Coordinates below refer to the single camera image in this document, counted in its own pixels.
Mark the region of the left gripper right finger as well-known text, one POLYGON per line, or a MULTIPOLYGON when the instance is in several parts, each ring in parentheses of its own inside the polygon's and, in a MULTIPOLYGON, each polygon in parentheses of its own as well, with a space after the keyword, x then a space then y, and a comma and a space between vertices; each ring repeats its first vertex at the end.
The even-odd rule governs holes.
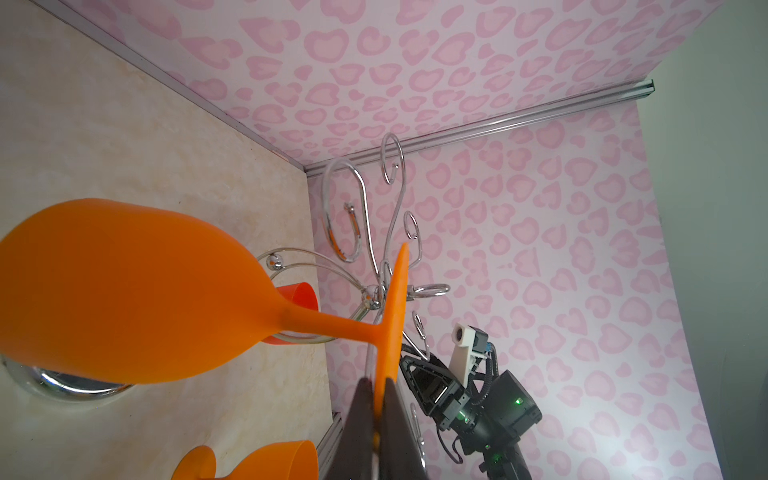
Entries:
POLYGON ((427 480, 410 422, 392 379, 387 379, 380 419, 379 478, 427 480))

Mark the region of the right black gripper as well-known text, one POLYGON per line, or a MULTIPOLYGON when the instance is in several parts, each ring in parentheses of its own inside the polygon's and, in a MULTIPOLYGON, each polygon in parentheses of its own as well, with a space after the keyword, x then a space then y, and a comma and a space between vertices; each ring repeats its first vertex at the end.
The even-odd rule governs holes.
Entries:
POLYGON ((460 438, 485 438, 486 419, 475 380, 484 373, 472 372, 465 387, 434 355, 428 361, 402 356, 400 370, 419 407, 440 430, 454 430, 460 438))

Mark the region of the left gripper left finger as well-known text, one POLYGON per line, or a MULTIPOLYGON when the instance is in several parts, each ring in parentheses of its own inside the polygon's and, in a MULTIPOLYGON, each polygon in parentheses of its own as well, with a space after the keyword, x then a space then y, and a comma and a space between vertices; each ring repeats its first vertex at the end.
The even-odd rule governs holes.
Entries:
POLYGON ((359 380, 338 447, 325 476, 329 480, 371 480, 374 410, 369 378, 359 380))

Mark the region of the orange wine glass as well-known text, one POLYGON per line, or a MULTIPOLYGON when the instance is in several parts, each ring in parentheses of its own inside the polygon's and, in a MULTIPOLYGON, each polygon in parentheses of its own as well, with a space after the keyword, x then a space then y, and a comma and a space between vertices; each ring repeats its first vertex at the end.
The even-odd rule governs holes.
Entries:
POLYGON ((374 410, 397 376, 409 253, 378 325, 284 298, 256 258, 194 217, 102 199, 67 201, 1 242, 1 351, 18 363, 118 384, 181 380, 282 331, 377 350, 374 410))
MULTIPOLYGON (((208 446, 188 452, 176 467, 173 480, 217 479, 217 461, 208 446)), ((319 463, 309 440, 273 443, 249 454, 224 479, 317 480, 319 463)))

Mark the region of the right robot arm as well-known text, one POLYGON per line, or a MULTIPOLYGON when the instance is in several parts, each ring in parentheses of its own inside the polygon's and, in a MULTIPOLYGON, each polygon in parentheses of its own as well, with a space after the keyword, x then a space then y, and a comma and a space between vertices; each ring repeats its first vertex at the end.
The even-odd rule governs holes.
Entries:
POLYGON ((439 432, 451 430, 464 455, 483 455, 479 469, 490 479, 530 479, 519 442, 542 420, 535 400, 508 371, 500 372, 491 351, 482 372, 472 368, 462 385, 442 361, 410 355, 400 370, 422 412, 439 432))

